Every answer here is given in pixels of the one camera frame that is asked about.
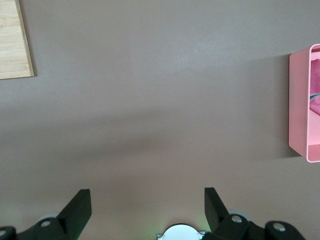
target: pink object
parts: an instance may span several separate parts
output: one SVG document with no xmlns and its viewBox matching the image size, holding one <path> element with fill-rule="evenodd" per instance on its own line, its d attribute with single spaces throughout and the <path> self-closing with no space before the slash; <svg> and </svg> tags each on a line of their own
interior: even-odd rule
<svg viewBox="0 0 320 240">
<path fill-rule="evenodd" d="M 310 94 L 320 93 L 320 59 L 311 61 Z M 320 96 L 310 101 L 310 109 L 320 115 Z"/>
<path fill-rule="evenodd" d="M 310 110 L 311 61 L 316 59 L 320 44 L 289 58 L 289 146 L 310 163 L 320 162 L 320 115 Z"/>
</svg>

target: screw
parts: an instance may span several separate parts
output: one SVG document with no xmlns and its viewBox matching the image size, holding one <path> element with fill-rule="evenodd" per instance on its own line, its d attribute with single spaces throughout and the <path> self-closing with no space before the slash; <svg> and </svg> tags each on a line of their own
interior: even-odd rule
<svg viewBox="0 0 320 240">
<path fill-rule="evenodd" d="M 242 219 L 238 215 L 233 215 L 231 219 L 232 219 L 232 221 L 234 221 L 237 224 L 242 223 Z"/>
<path fill-rule="evenodd" d="M 47 220 L 47 221 L 44 221 L 43 223 L 41 223 L 41 227 L 42 228 L 44 228 L 44 227 L 46 227 L 46 226 L 49 226 L 50 225 L 50 221 L 49 220 Z"/>
<path fill-rule="evenodd" d="M 7 233 L 6 230 L 0 230 L 0 237 L 3 236 L 3 235 L 5 235 L 6 233 Z"/>
<path fill-rule="evenodd" d="M 286 230 L 285 226 L 283 226 L 281 223 L 279 222 L 275 222 L 273 224 L 274 229 L 280 231 L 280 232 L 284 232 Z"/>
</svg>

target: pink box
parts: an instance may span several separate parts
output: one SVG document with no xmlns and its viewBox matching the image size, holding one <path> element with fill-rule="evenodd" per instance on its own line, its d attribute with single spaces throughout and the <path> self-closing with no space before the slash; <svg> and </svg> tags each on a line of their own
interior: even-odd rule
<svg viewBox="0 0 320 240">
<path fill-rule="evenodd" d="M 310 110 L 311 61 L 320 59 L 320 44 L 289 58 L 289 146 L 310 163 L 320 162 L 320 115 Z"/>
</svg>

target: wooden board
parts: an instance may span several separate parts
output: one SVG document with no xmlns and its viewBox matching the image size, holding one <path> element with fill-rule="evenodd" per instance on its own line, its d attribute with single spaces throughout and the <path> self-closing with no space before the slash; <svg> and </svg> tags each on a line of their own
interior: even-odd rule
<svg viewBox="0 0 320 240">
<path fill-rule="evenodd" d="M 0 0 L 0 79 L 34 76 L 18 0 Z"/>
</svg>

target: silver screw head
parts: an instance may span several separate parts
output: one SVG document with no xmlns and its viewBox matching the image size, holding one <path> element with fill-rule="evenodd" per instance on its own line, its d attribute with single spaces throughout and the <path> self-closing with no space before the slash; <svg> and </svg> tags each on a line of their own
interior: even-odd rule
<svg viewBox="0 0 320 240">
<path fill-rule="evenodd" d="M 273 224 L 274 229 L 280 231 L 280 232 L 284 232 L 286 230 L 285 226 L 283 226 L 281 223 L 279 222 L 275 222 Z"/>
<path fill-rule="evenodd" d="M 7 233 L 6 230 L 0 230 L 0 237 L 3 236 L 3 235 L 5 235 L 6 233 Z"/>
<path fill-rule="evenodd" d="M 50 225 L 50 221 L 49 221 L 49 220 L 44 221 L 43 223 L 40 224 L 40 226 L 41 226 L 42 228 L 44 228 L 44 227 L 46 227 L 46 226 L 49 226 L 49 225 Z"/>
<path fill-rule="evenodd" d="M 232 219 L 232 221 L 234 221 L 237 224 L 242 223 L 242 219 L 238 215 L 233 215 L 231 219 Z"/>
</svg>

